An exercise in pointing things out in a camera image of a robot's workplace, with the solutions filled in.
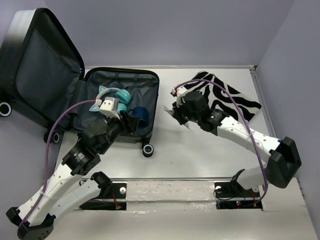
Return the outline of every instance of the white table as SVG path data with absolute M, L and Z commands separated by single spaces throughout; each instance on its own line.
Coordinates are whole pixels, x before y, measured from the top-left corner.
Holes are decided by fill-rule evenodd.
M 103 171 L 112 179 L 130 180 L 127 185 L 127 211 L 74 211 L 62 219 L 50 239 L 316 240 L 295 179 L 286 189 L 269 187 L 263 200 L 264 211 L 216 210 L 212 197 L 213 182 L 193 180 L 231 177 L 239 169 L 257 166 L 256 156 L 226 139 L 203 132 L 195 125 L 192 126 L 193 131 L 179 126 L 164 112 L 164 105 L 170 107 L 174 101 L 169 94 L 172 87 L 191 79 L 201 70 L 214 73 L 258 101 L 249 69 L 148 70 L 156 72 L 160 78 L 151 139 L 154 155 L 143 157 L 140 144 L 116 142 L 87 175 Z M 270 135 L 262 111 L 249 125 Z M 74 132 L 64 134 L 57 163 L 76 141 Z M 189 181 L 173 181 L 173 186 L 167 184 L 172 179 Z M 154 202 L 142 203 L 145 199 Z

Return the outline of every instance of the cat ear headphones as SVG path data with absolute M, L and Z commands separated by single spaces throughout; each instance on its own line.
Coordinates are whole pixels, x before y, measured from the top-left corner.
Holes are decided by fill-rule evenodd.
M 119 102 L 120 102 L 117 107 L 118 114 L 120 113 L 120 111 L 127 111 L 126 104 L 128 104 L 131 100 L 130 92 L 128 92 L 125 89 L 119 89 L 119 88 L 115 88 L 115 87 L 107 88 L 105 86 L 99 86 L 99 94 L 96 96 L 95 103 L 92 105 L 92 107 L 90 108 L 89 111 L 90 112 L 98 112 L 100 110 L 100 106 L 103 102 L 103 100 L 101 98 L 105 94 L 111 93 L 111 92 L 115 92 L 115 97 L 117 99 L 119 99 Z

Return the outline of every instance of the suitcase shell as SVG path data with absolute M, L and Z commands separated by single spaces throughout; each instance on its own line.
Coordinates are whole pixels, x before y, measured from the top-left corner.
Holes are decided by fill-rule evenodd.
M 47 8 L 18 11 L 0 48 L 0 100 L 34 122 L 50 128 L 71 105 L 94 99 L 99 85 L 131 93 L 128 110 L 148 110 L 148 127 L 119 141 L 149 143 L 154 125 L 159 77 L 147 70 L 93 68 L 85 75 L 81 55 L 55 15 Z M 76 108 L 59 124 L 81 131 L 99 112 L 90 104 Z

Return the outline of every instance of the zebra print cloth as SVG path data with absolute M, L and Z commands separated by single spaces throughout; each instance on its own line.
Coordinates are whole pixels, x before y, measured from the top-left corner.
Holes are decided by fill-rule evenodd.
M 201 71 L 196 76 L 194 76 L 193 79 L 210 80 L 227 90 L 231 94 L 234 101 L 237 103 L 238 107 L 241 109 L 245 120 L 247 120 L 248 122 L 261 109 L 260 103 L 253 101 L 251 98 L 235 90 L 233 87 L 224 83 L 212 73 Z M 205 97 L 212 110 L 220 109 L 230 114 L 230 116 L 232 116 L 237 121 L 241 119 L 239 113 L 236 110 L 236 107 L 228 98 L 228 96 L 213 84 L 209 84 L 207 82 L 191 82 L 185 84 L 184 87 L 188 90 L 191 89 L 192 91 L 198 91 L 199 93 L 201 93 Z

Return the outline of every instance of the gray wall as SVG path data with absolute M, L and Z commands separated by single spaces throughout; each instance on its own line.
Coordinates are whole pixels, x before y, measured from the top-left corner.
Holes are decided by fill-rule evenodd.
M 0 0 L 0 43 L 16 11 L 45 7 L 43 0 Z M 17 227 L 6 217 L 10 207 L 18 207 L 35 193 L 44 179 L 46 130 L 13 112 L 0 118 L 0 234 L 1 239 L 16 240 Z M 54 167 L 59 146 L 50 149 L 50 169 Z
M 320 237 L 320 1 L 296 0 L 266 51 L 258 77 L 279 137 L 295 139 L 305 201 Z
M 45 0 L 86 66 L 257 65 L 294 0 Z

